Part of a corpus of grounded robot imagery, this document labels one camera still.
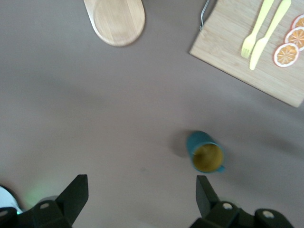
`orange slice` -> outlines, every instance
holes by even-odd
[[[293,43],[279,46],[274,54],[274,62],[279,67],[288,67],[296,62],[300,54],[299,48]]]
[[[285,37],[285,43],[296,44],[300,51],[304,50],[304,27],[296,27]]]
[[[294,19],[294,22],[291,25],[291,29],[294,29],[296,27],[304,27],[304,14]]]

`screw hole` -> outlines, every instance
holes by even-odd
[[[225,208],[226,210],[232,210],[233,209],[233,207],[230,203],[224,203],[223,208]]]
[[[40,206],[40,209],[44,209],[44,208],[48,208],[49,204],[48,203],[44,203]]]
[[[268,211],[268,210],[264,210],[263,211],[263,215],[266,217],[266,218],[270,218],[270,219],[274,219],[275,218],[275,216],[273,215],[273,213],[271,213],[270,211]]]
[[[0,212],[0,217],[7,215],[9,212],[7,210],[4,210]]]

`metal handle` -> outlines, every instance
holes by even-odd
[[[205,13],[205,11],[206,11],[206,8],[207,8],[209,2],[210,2],[210,0],[207,0],[207,1],[206,1],[206,4],[205,4],[205,6],[204,6],[204,8],[203,8],[203,10],[202,10],[202,12],[201,12],[201,14],[200,14],[200,20],[201,20],[201,26],[200,26],[200,28],[199,28],[200,30],[202,30],[203,27],[204,27],[203,16],[204,16],[204,13]]]

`mug handle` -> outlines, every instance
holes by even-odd
[[[225,169],[226,169],[226,168],[225,168],[224,166],[221,165],[221,166],[217,169],[217,171],[218,171],[218,172],[223,172],[223,171],[225,171]]]

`round wooden board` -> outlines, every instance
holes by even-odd
[[[94,23],[100,38],[112,46],[125,46],[142,33],[145,13],[142,0],[99,0]]]

